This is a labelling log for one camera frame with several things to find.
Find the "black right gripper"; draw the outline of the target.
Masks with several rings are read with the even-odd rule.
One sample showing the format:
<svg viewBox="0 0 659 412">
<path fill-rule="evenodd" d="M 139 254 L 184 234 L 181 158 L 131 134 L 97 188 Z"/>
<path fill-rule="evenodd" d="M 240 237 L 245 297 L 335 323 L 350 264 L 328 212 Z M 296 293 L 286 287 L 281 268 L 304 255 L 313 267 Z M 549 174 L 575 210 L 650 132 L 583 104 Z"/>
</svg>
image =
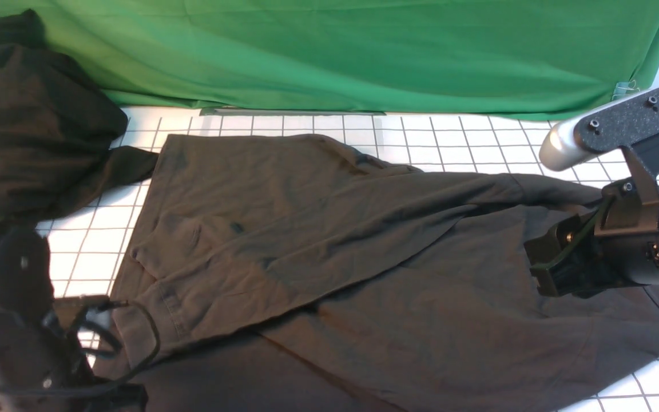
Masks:
<svg viewBox="0 0 659 412">
<path fill-rule="evenodd" d="M 524 250 L 543 296 L 659 285 L 659 203 L 644 204 L 632 183 L 607 185 L 596 209 L 554 224 Z"/>
</svg>

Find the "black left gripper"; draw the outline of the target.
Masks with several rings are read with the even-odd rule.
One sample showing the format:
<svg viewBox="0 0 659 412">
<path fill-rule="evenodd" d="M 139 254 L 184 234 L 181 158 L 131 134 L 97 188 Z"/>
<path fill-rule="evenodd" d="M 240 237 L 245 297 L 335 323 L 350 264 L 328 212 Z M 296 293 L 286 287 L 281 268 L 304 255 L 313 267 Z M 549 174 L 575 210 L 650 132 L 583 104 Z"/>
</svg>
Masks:
<svg viewBox="0 0 659 412">
<path fill-rule="evenodd" d="M 50 248 L 32 224 L 0 219 L 0 311 L 40 321 L 53 306 Z"/>
</svg>

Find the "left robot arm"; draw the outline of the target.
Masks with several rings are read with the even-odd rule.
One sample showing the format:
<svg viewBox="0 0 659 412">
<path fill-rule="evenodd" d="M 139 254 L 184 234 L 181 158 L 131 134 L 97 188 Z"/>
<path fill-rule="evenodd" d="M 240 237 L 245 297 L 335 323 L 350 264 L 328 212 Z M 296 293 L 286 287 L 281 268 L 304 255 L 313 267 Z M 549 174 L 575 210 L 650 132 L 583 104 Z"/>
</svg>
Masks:
<svg viewBox="0 0 659 412">
<path fill-rule="evenodd" d="M 107 319 L 125 303 L 56 298 L 49 266 L 45 237 L 0 221 L 0 411 L 144 411 L 133 373 L 101 378 L 88 361 L 120 352 Z"/>
</svg>

